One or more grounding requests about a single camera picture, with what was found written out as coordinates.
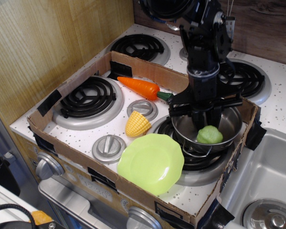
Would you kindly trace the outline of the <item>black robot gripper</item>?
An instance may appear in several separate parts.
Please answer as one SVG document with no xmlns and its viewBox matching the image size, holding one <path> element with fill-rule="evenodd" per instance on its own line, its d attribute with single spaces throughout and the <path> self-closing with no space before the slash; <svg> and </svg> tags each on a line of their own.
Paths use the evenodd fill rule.
<svg viewBox="0 0 286 229">
<path fill-rule="evenodd" d="M 189 84 L 185 90 L 168 99 L 171 117 L 192 115 L 197 131 L 207 125 L 219 127 L 222 111 L 242 105 L 241 89 L 223 83 L 219 69 L 199 71 L 188 69 Z"/>
</svg>

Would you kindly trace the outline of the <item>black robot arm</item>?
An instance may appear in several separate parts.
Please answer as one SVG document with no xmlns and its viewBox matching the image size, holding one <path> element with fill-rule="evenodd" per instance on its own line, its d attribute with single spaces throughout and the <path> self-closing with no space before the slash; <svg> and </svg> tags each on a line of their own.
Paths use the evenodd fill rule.
<svg viewBox="0 0 286 229">
<path fill-rule="evenodd" d="M 226 16 L 217 0 L 141 0 L 144 13 L 155 21 L 176 22 L 187 53 L 187 88 L 169 99 L 170 117 L 188 115 L 197 130 L 219 126 L 225 108 L 242 104 L 240 86 L 219 78 L 220 64 L 235 67 L 227 55 L 233 39 L 226 28 Z"/>
</svg>

